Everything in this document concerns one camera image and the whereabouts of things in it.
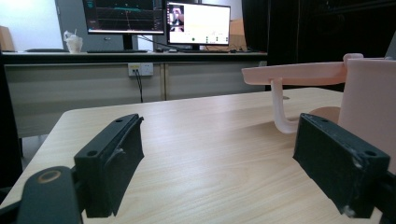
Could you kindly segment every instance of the light wood tabletop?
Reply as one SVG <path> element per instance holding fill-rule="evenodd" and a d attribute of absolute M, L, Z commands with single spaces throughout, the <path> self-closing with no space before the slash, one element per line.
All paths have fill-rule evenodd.
<path fill-rule="evenodd" d="M 286 90 L 288 118 L 339 106 L 342 93 Z M 26 179 L 73 157 L 109 122 L 137 113 L 145 158 L 119 213 L 85 223 L 378 223 L 341 216 L 292 158 L 295 134 L 275 126 L 271 92 L 116 105 L 64 113 L 2 207 L 21 198 Z"/>

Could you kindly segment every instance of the floor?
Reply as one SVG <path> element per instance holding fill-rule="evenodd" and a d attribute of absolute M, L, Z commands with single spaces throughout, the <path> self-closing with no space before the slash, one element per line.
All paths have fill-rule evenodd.
<path fill-rule="evenodd" d="M 23 170 L 26 168 L 27 164 L 32 160 L 33 156 L 37 152 L 37 150 L 41 147 L 41 145 L 46 140 L 47 135 L 39 135 L 33 137 L 22 138 L 22 148 L 23 148 L 23 157 L 22 168 Z"/>

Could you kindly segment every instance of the white wall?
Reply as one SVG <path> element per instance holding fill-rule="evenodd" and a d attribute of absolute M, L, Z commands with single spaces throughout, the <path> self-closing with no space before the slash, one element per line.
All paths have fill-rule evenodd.
<path fill-rule="evenodd" d="M 15 50 L 63 48 L 54 0 L 0 0 L 0 25 L 8 27 Z"/>

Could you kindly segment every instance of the electrical socket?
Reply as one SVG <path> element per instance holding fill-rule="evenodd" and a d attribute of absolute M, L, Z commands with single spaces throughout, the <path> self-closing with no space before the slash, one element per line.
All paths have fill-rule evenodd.
<path fill-rule="evenodd" d="M 135 72 L 140 76 L 154 75 L 153 63 L 128 63 L 128 76 L 134 77 Z"/>

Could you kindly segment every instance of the monitor screen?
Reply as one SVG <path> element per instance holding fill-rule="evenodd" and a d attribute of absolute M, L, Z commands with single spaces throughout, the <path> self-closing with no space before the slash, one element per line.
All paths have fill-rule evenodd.
<path fill-rule="evenodd" d="M 83 0 L 88 34 L 164 35 L 163 0 Z"/>
<path fill-rule="evenodd" d="M 228 46 L 231 7 L 166 2 L 167 42 Z"/>

